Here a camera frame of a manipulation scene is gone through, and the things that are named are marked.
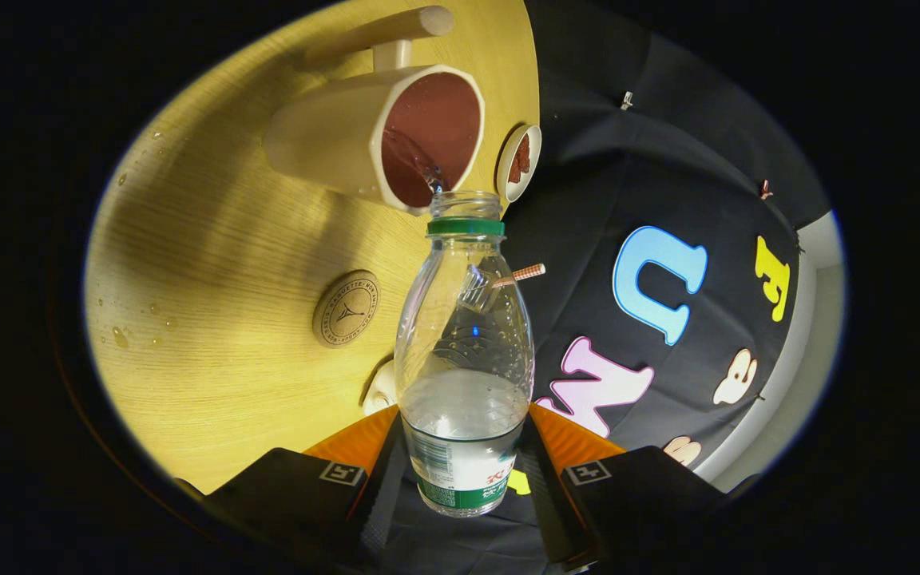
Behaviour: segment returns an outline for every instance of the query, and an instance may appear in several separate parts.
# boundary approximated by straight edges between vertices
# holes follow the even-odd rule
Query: blue letter
[[[687,293],[696,294],[705,280],[708,253],[698,245],[691,248],[679,237],[654,226],[639,227],[620,248],[613,267],[613,295],[617,305],[629,316],[644,321],[665,334],[665,345],[672,346],[684,334],[691,311],[686,305],[676,310],[656,302],[638,288],[638,274],[648,262],[660,265],[687,284]]]

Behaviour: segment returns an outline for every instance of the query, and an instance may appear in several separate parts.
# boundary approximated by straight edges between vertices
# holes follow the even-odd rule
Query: wooden table
[[[158,465],[205,494],[272,447],[301,451],[357,421],[373,369],[393,353],[427,216],[277,174],[260,141],[296,94],[372,68],[370,51],[307,72],[295,54],[422,5],[353,0],[251,44],[165,106],[109,183],[85,276],[101,381]],[[478,80],[485,138],[463,187],[494,190],[505,136],[539,121],[529,19],[521,0],[442,5],[456,28],[416,41],[413,65]],[[311,313],[326,285],[359,268],[379,277],[379,313],[357,341],[326,349]]]

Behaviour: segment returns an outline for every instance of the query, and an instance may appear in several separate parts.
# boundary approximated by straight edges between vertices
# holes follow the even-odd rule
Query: bottle label
[[[490,439],[455,440],[416,430],[404,419],[406,447],[425,498],[472,510],[506,494],[523,425]]]

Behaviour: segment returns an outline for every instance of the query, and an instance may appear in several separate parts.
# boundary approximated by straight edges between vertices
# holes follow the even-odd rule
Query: mug handle
[[[445,36],[453,29],[453,14],[441,6],[425,6],[368,22],[314,44],[303,56],[306,65],[318,65],[372,48],[375,72],[410,65],[411,41]]]

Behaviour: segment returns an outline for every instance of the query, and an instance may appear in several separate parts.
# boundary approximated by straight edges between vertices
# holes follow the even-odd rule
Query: ceramic mug
[[[373,73],[330,81],[279,109],[265,152],[280,173],[421,215],[431,189],[414,163],[428,161],[410,150],[434,163],[445,189],[459,186],[482,144],[485,99],[469,73],[409,66],[409,40],[374,48]]]

